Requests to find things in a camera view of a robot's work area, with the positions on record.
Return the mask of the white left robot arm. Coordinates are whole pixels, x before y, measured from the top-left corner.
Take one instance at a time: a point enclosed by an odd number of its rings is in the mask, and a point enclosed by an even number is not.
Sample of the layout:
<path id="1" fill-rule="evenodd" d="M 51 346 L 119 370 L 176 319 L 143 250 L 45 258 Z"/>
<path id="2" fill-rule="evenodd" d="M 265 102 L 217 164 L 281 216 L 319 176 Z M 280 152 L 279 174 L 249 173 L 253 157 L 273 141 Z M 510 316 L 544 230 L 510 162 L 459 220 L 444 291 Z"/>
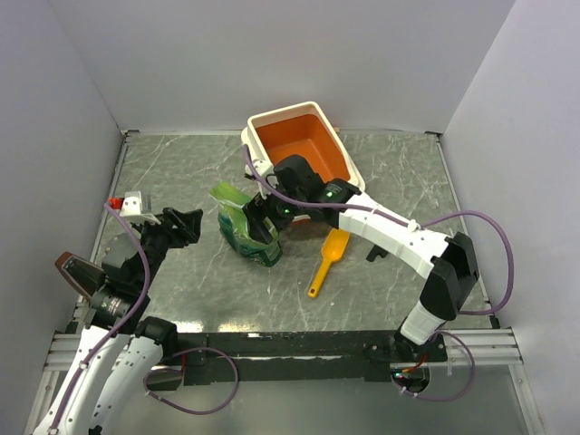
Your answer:
<path id="1" fill-rule="evenodd" d="M 164 208 L 154 215 L 137 196 L 104 208 L 123 231 L 101 265 L 69 253 L 57 261 L 89 305 L 76 354 L 37 434 L 106 433 L 150 369 L 179 353 L 177 326 L 143 313 L 168 251 L 198 242 L 202 210 Z"/>

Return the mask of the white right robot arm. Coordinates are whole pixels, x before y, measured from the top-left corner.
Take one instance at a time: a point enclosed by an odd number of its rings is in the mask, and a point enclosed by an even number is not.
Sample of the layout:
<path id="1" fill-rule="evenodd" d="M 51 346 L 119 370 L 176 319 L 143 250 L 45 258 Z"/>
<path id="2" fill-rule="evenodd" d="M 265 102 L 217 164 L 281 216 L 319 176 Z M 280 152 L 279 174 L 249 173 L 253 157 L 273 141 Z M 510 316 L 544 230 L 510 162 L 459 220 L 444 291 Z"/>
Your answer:
<path id="1" fill-rule="evenodd" d="M 479 280 L 472 240 L 461 232 L 448 236 L 400 217 L 342 179 L 323 182 L 298 155 L 275 168 L 278 185 L 272 187 L 257 171 L 249 147 L 243 150 L 250 177 L 265 190 L 244 207 L 254 240 L 270 243 L 271 227 L 282 231 L 294 218 L 308 216 L 370 241 L 374 254 L 391 254 L 424 278 L 419 300 L 395 340 L 402 359 L 419 359 L 438 329 L 459 315 Z"/>

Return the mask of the green cat litter bag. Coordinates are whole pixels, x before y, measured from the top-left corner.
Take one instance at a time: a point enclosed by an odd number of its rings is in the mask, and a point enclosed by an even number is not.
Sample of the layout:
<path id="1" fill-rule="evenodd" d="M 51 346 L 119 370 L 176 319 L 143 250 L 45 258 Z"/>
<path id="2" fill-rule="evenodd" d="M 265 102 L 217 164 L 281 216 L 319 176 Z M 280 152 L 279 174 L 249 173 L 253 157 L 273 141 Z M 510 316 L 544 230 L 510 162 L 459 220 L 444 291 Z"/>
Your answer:
<path id="1" fill-rule="evenodd" d="M 243 206 L 253 197 L 235 186 L 222 181 L 210 190 L 218 203 L 217 222 L 220 233 L 241 257 L 261 266 L 274 266 L 282 256 L 279 238 L 273 243 L 257 243 L 248 235 L 247 218 Z"/>

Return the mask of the black bag clip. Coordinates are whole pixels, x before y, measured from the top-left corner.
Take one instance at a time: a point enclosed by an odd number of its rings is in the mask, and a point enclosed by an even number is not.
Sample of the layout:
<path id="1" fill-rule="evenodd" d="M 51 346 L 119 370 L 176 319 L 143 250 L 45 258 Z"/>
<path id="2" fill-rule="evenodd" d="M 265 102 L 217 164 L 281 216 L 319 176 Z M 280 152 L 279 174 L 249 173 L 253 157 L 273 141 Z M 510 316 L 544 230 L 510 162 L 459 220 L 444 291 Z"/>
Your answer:
<path id="1" fill-rule="evenodd" d="M 388 254 L 389 252 L 387 250 L 381 248 L 380 246 L 374 245 L 366 256 L 366 260 L 368 262 L 373 262 L 377 257 L 385 258 Z"/>

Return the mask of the yellow plastic litter scoop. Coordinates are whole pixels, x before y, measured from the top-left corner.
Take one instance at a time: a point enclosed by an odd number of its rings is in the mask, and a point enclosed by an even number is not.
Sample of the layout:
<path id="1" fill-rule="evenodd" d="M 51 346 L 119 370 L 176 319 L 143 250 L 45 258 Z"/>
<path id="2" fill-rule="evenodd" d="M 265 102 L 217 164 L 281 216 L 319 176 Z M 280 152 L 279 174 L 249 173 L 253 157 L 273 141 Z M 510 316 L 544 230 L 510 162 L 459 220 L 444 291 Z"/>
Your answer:
<path id="1" fill-rule="evenodd" d="M 350 233 L 347 231 L 333 228 L 329 232 L 321 248 L 322 263 L 310 285 L 309 297 L 316 298 L 319 295 L 331 266 L 343 258 L 349 239 Z"/>

